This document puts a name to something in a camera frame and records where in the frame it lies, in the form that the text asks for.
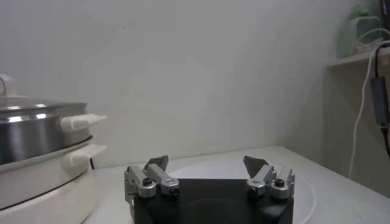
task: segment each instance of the pot lid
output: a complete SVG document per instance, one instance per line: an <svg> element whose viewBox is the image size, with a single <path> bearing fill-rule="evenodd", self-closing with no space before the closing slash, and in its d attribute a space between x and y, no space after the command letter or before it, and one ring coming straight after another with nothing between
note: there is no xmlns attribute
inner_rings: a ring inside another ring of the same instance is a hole
<svg viewBox="0 0 390 224"><path fill-rule="evenodd" d="M0 113L41 108L85 107L85 103L69 103L59 100L35 99L28 97L0 97Z"/></svg>

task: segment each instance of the white electric cooker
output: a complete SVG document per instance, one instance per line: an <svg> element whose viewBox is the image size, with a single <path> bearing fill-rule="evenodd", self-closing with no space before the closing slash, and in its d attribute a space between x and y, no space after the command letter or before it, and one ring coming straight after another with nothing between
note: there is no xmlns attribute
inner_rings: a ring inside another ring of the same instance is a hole
<svg viewBox="0 0 390 224"><path fill-rule="evenodd" d="M4 74L0 83L0 223L83 222L98 202L90 159L107 148L89 127L107 117L21 97Z"/></svg>

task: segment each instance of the metal bracket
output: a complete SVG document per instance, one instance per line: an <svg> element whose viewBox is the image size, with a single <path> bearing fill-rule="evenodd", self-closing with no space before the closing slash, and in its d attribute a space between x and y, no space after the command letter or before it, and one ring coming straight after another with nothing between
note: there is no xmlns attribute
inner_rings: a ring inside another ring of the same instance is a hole
<svg viewBox="0 0 390 224"><path fill-rule="evenodd" d="M276 171L270 165L263 165L260 171L246 181L247 193L250 198L257 198L266 193L266 188L276 178Z"/></svg>
<svg viewBox="0 0 390 224"><path fill-rule="evenodd" d="M147 177L138 166L129 166L124 172L124 189L126 198L134 194L143 198L156 195L156 183Z"/></svg>
<svg viewBox="0 0 390 224"><path fill-rule="evenodd" d="M178 196L180 194L179 180L170 177L156 164L149 164L144 173L161 187L162 194Z"/></svg>
<svg viewBox="0 0 390 224"><path fill-rule="evenodd" d="M295 174L293 170L282 167L278 178L271 183L271 195L277 199L286 199L294 196Z"/></svg>

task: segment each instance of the screw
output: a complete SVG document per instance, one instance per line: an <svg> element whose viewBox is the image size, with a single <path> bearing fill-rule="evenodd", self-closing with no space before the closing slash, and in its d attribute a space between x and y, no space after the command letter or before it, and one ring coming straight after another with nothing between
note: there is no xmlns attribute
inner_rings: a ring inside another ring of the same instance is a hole
<svg viewBox="0 0 390 224"><path fill-rule="evenodd" d="M285 181L282 179L276 179L275 180L275 187L284 187L285 186Z"/></svg>
<svg viewBox="0 0 390 224"><path fill-rule="evenodd" d="M257 191L254 188L249 188L248 191L246 192L247 196L250 199L256 199L257 198Z"/></svg>
<svg viewBox="0 0 390 224"><path fill-rule="evenodd" d="M172 196L179 196L180 194L180 189L179 188L173 188L169 191L171 193Z"/></svg>
<svg viewBox="0 0 390 224"><path fill-rule="evenodd" d="M144 179L142 180L142 185L143 185L143 186L148 186L148 185L151 185L151 184L152 184L152 180L151 180L149 177L144 178Z"/></svg>

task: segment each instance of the white cable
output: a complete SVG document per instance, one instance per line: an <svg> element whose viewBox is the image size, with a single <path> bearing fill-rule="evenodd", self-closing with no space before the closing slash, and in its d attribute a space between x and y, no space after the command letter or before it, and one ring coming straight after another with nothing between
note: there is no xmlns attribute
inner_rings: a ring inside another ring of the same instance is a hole
<svg viewBox="0 0 390 224"><path fill-rule="evenodd" d="M372 29L370 31L367 31L366 33L362 34L357 40L356 40L356 43L359 43L361 41L361 39L365 36L367 36L368 34L370 33L373 33L373 32L376 32L376 31L383 31L385 32L389 37L390 37L390 31L384 29L384 28L376 28L376 29Z"/></svg>
<svg viewBox="0 0 390 224"><path fill-rule="evenodd" d="M378 49L378 48L376 47L376 48L371 52L370 60L369 60L369 62L368 62L368 67L367 67L366 79L364 79L363 86L362 86L362 88L361 88L361 104L360 104L359 115L358 115L358 117L357 117L357 119L356 119L355 126L353 127L352 156L351 156L351 162L350 162L350 164L349 164L349 172L348 172L348 178L350 178L350 179L351 179L351 177L352 177L353 160L355 159L355 152L356 152L356 132L357 132L357 129L358 129L358 124L359 124L359 121L360 121L361 113L363 112L364 100L365 100L365 98L366 98L366 95L365 95L365 93L364 93L364 90L366 89L366 84L367 84L368 78L370 77L370 70L371 70L372 57L374 56L375 51L376 51L377 49Z"/></svg>

